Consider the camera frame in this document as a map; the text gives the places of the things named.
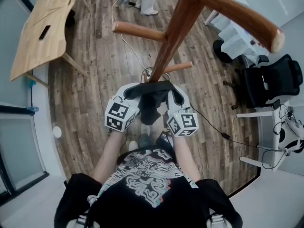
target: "white wall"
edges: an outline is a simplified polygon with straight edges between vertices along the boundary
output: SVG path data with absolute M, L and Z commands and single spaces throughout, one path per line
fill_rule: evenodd
M 304 177 L 262 170 L 261 176 L 230 201 L 244 228 L 294 228 L 304 215 Z
M 304 0 L 246 0 L 250 8 L 281 27 L 304 11 Z
M 54 215 L 65 191 L 64 178 L 48 176 L 0 207 L 3 228 L 53 228 Z

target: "window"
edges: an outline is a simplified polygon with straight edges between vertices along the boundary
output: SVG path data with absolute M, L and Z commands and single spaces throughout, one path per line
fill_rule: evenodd
M 0 114 L 0 204 L 48 176 L 32 115 Z

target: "black cloth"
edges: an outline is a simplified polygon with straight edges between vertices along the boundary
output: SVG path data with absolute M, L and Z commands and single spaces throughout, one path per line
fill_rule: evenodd
M 97 195 L 91 204 L 90 195 Z M 130 152 L 103 184 L 74 174 L 55 214 L 55 228 L 65 228 L 88 209 L 87 222 L 100 226 L 195 224 L 206 227 L 209 209 L 222 213 L 234 228 L 242 219 L 219 184 L 211 179 L 194 183 L 161 148 Z
M 182 101 L 182 96 L 169 81 L 139 84 L 126 90 L 124 96 L 127 99 L 135 99 L 141 96 L 138 105 L 141 113 L 141 122 L 150 126 L 161 116 L 157 108 L 160 107 L 162 102 L 165 102 L 169 90 L 174 91 L 177 102 Z

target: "shoe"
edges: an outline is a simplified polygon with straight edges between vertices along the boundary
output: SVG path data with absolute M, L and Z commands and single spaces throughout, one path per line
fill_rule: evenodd
M 150 133 L 151 133 L 151 127 L 150 126 L 147 126 L 145 124 L 142 124 L 141 125 L 141 135 L 143 134 L 147 134 L 148 136 L 150 136 Z
M 141 14 L 143 14 L 143 15 L 156 15 L 156 14 L 158 14 L 158 11 L 157 10 L 152 10 L 151 12 L 149 12 L 149 13 L 141 13 Z
M 129 150 L 129 151 L 132 151 L 132 150 L 136 150 L 136 149 L 138 149 L 138 144 L 137 144 L 137 142 L 136 142 L 136 141 L 131 141 L 131 142 L 129 143 L 128 150 Z

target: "desk leg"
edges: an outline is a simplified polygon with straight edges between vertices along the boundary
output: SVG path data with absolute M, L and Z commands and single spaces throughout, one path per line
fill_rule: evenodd
M 273 114 L 273 111 L 244 113 L 244 114 L 237 114 L 237 118 L 242 118 L 242 117 L 258 117 L 258 116 L 272 116 L 272 114 Z
M 273 169 L 272 169 L 272 171 L 273 172 L 275 172 L 279 167 L 280 167 L 280 165 L 283 163 L 283 161 L 285 160 L 285 158 L 287 157 L 286 156 L 286 153 L 284 153 L 284 156 L 281 156 L 280 157 L 280 162 L 278 162 L 278 163 L 274 163 L 274 165 L 276 165 L 276 167 L 274 167 Z
M 87 4 L 86 0 L 82 0 L 82 2 L 84 2 L 85 7 L 86 7 L 87 10 L 89 11 L 89 13 L 91 13 L 90 7 L 89 7 L 89 5 Z
M 218 14 L 218 12 L 216 12 L 215 10 L 213 10 L 210 15 L 208 16 L 208 18 L 206 18 L 204 24 L 205 25 L 208 25 L 215 17 L 216 15 Z
M 66 52 L 62 56 L 70 65 L 72 65 L 74 68 L 76 68 L 80 73 L 82 73 L 84 76 L 89 78 L 89 75 L 85 70 L 81 68 L 81 66 L 75 62 Z
M 242 157 L 239 158 L 239 159 L 240 159 L 240 161 L 243 161 L 243 162 L 246 162 L 246 163 L 248 163 L 248 164 L 255 165 L 255 166 L 257 166 L 257 167 L 263 168 L 262 162 L 260 162 L 260 161 L 255 161 L 255 160 L 253 160 L 253 159 L 249 159 L 249 158 L 244 157 L 244 156 L 242 156 Z M 270 165 L 268 165 L 268 164 L 266 164 L 266 163 L 263 163 L 263 165 L 264 165 L 266 168 L 270 168 L 270 167 L 271 167 Z
M 38 79 L 37 77 L 33 76 L 32 74 L 30 74 L 30 73 L 25 73 L 24 75 L 25 75 L 26 77 L 28 77 L 28 78 L 30 78 L 30 79 L 32 79 L 32 80 L 34 80 L 34 81 L 36 81 L 36 82 L 42 84 L 42 85 L 44 85 L 46 88 L 49 88 L 49 86 L 48 86 L 47 83 L 44 83 L 42 80 Z

